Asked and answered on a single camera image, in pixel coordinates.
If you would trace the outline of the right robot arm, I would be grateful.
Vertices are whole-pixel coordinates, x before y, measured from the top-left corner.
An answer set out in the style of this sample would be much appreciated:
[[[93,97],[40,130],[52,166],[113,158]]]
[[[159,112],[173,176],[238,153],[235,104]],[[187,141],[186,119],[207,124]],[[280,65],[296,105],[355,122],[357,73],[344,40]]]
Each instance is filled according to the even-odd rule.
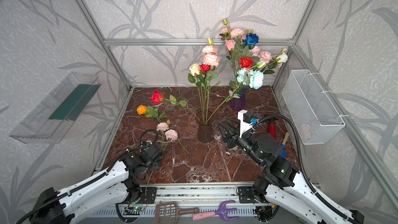
[[[237,120],[227,118],[218,123],[223,142],[228,148],[240,148],[257,166],[261,175],[251,191],[258,202],[276,204],[304,220],[307,224],[362,224],[364,215],[334,202],[316,188],[304,171],[281,155],[282,146],[269,133],[252,139],[256,128],[271,119],[256,119],[242,110]]]

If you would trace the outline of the white rose stem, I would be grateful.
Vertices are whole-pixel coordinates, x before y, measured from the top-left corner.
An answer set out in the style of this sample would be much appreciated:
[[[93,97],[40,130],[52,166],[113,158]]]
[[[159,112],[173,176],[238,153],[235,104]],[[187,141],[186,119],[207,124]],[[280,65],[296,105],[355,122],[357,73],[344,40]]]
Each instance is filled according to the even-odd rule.
[[[263,74],[273,74],[276,67],[281,67],[288,61],[288,55],[285,50],[276,56],[270,55],[269,52],[261,52],[260,60],[256,65],[259,72]]]

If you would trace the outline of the large red rose stem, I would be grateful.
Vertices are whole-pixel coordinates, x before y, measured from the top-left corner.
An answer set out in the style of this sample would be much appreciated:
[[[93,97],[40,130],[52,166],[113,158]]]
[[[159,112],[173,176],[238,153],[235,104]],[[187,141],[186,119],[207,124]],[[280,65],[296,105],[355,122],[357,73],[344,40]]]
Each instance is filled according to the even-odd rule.
[[[240,58],[240,69],[237,71],[237,82],[246,85],[246,77],[249,75],[249,70],[253,67],[253,60],[250,57]]]

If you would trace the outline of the blue rose stem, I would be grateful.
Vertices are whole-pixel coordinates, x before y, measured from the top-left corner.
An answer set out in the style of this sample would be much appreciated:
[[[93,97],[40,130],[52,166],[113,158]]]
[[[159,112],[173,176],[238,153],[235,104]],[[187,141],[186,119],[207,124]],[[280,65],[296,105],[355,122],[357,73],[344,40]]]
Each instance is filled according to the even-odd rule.
[[[255,33],[248,33],[245,36],[245,39],[243,41],[242,47],[243,47],[243,57],[250,57],[252,58],[255,65],[255,61],[258,60],[258,57],[260,55],[260,48],[257,46],[257,43],[259,42],[259,37]]]

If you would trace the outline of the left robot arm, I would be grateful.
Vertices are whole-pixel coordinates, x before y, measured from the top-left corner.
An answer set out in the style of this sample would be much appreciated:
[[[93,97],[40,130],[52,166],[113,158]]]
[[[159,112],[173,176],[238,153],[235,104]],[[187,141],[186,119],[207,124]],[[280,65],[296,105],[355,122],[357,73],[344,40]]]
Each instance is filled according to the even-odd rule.
[[[109,204],[139,200],[145,193],[136,179],[157,169],[162,155],[155,141],[128,149],[109,167],[81,182],[59,191],[43,191],[34,208],[17,222],[76,224]]]

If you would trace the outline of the dark red glass vase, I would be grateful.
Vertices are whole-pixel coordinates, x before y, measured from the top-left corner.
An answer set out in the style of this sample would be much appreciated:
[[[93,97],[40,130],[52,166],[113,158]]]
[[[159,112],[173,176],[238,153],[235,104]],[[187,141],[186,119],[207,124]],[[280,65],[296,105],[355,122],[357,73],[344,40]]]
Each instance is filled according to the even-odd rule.
[[[201,143],[210,143],[212,140],[213,140],[213,137],[214,137],[214,131],[213,131],[213,126],[212,126],[212,123],[213,123],[213,117],[211,117],[207,122],[206,122],[206,124],[204,124],[203,123],[203,118],[205,118],[205,116],[204,117],[202,117],[202,111],[201,110],[198,110],[197,112],[196,112],[196,121],[197,121],[197,123],[198,123],[198,133],[197,133],[197,137],[198,137],[198,140],[201,142]]]

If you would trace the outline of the cream peach rose stem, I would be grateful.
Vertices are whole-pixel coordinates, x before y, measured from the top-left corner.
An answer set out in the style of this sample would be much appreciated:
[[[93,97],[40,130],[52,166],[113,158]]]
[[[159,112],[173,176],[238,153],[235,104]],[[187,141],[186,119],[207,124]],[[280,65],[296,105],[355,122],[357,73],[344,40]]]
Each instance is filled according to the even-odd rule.
[[[204,117],[204,94],[203,94],[203,77],[201,75],[201,69],[200,65],[195,63],[190,66],[190,75],[188,76],[188,81],[192,84],[195,84],[198,92],[199,92],[199,98],[200,98],[200,104],[201,104],[201,123],[205,123],[205,117]]]

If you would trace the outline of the pale blue white flower stem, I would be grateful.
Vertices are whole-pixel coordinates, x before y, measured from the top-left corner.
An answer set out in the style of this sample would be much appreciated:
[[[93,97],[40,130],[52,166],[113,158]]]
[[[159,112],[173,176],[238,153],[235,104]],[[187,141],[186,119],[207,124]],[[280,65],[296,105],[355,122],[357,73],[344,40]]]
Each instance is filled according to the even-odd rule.
[[[210,116],[206,117],[206,120],[209,121],[224,103],[229,102],[232,99],[239,99],[241,97],[241,94],[239,92],[242,88],[246,86],[256,90],[261,88],[263,86],[264,80],[264,68],[267,68],[267,64],[263,61],[259,61],[255,66],[239,69],[236,72],[236,77],[235,81],[233,81],[232,90],[229,90],[229,93],[224,101],[219,104],[219,106],[213,111]]]

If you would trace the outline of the purple glass vase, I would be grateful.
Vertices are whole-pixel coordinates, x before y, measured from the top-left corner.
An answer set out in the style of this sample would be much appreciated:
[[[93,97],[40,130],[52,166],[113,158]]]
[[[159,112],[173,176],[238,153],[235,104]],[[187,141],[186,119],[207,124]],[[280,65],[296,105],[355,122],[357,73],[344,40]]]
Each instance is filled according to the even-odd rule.
[[[239,112],[241,110],[244,109],[245,104],[246,104],[246,91],[245,90],[241,90],[239,93],[240,98],[233,98],[230,101],[230,108],[231,110],[235,111],[235,112]]]

